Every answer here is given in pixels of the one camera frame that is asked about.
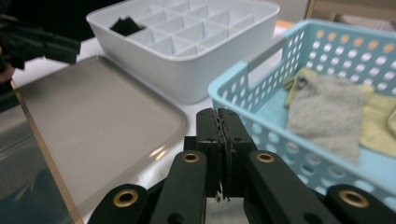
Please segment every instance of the gray cloth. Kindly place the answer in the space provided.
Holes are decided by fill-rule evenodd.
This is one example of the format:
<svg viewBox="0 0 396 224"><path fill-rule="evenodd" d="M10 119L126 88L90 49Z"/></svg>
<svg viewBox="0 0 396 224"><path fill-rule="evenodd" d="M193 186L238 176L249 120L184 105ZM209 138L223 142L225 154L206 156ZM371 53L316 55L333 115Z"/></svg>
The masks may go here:
<svg viewBox="0 0 396 224"><path fill-rule="evenodd" d="M302 89L290 104L288 130L358 163L364 95L336 76L299 79Z"/></svg>

